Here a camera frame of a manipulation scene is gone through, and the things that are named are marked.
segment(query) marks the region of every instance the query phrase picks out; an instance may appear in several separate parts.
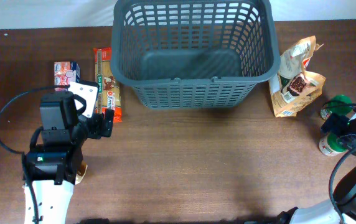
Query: table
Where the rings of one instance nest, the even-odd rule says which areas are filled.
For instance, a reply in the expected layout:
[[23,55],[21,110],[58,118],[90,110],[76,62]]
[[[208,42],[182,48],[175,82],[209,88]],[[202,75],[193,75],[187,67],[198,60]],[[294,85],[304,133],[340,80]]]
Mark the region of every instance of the table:
[[[308,70],[324,75],[323,94],[295,118],[275,118],[267,83],[230,110],[159,110],[122,86],[123,123],[83,146],[88,171],[74,189],[67,223],[84,218],[136,222],[273,217],[328,198],[337,157],[317,143],[318,109],[336,94],[356,102],[356,21],[277,22],[279,49],[316,35],[325,43]],[[12,96],[53,83],[53,62],[76,60],[94,80],[92,48],[110,46],[110,27],[0,30],[0,109]],[[0,120],[13,149],[28,150],[41,125],[39,98],[18,101]],[[348,158],[337,174],[356,165]],[[20,156],[0,147],[0,223],[23,223]]]

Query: jar with green lid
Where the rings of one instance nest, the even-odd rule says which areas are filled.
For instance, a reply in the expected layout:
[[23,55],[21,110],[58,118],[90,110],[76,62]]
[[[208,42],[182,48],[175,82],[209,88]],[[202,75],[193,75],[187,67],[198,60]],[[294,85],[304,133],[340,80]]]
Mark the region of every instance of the jar with green lid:
[[335,134],[329,133],[319,141],[319,150],[327,156],[336,156],[345,152],[347,149],[337,142],[337,136]]
[[349,114],[352,111],[351,106],[339,106],[339,105],[344,104],[344,103],[345,104],[352,103],[351,99],[348,96],[337,95],[337,96],[333,97],[333,99],[331,101],[332,102],[326,104],[326,107],[328,107],[328,106],[338,106],[338,107],[321,109],[321,117],[323,119],[329,118],[329,116],[332,113],[345,116],[345,115]]

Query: basket bottom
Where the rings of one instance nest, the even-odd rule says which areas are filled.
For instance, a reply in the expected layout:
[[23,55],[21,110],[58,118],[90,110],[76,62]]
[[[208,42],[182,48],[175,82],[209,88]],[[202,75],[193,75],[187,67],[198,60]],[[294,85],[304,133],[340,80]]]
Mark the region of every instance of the basket bottom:
[[141,80],[241,76],[240,56],[232,49],[163,49],[146,53]]

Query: blue-gray plastic bin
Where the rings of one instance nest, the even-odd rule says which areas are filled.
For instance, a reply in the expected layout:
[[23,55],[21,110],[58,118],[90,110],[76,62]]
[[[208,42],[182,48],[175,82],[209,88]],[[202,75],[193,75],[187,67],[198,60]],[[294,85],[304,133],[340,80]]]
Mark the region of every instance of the blue-gray plastic bin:
[[119,0],[111,71],[153,109],[226,108],[278,71],[268,0]]

